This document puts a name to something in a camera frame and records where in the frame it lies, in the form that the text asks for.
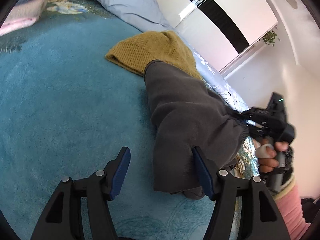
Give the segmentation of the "pink sleeve right forearm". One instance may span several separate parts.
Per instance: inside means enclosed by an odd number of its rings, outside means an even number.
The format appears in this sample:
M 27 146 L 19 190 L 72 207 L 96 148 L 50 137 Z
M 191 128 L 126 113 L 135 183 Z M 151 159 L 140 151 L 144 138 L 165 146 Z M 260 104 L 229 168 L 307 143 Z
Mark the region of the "pink sleeve right forearm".
M 295 176 L 281 187 L 281 191 L 273 196 L 274 201 L 284 219 L 291 239 L 301 239 L 311 223 L 303 218 L 301 198 Z

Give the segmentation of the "person's right hand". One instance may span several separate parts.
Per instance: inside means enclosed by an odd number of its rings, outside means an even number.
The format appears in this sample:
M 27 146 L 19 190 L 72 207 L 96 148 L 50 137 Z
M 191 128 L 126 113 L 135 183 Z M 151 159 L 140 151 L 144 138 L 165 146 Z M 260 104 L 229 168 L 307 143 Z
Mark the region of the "person's right hand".
M 276 156 L 280 152 L 291 154 L 292 148 L 287 142 L 271 143 L 267 138 L 261 139 L 260 146 L 255 150 L 261 176 L 277 174 L 280 163 Z

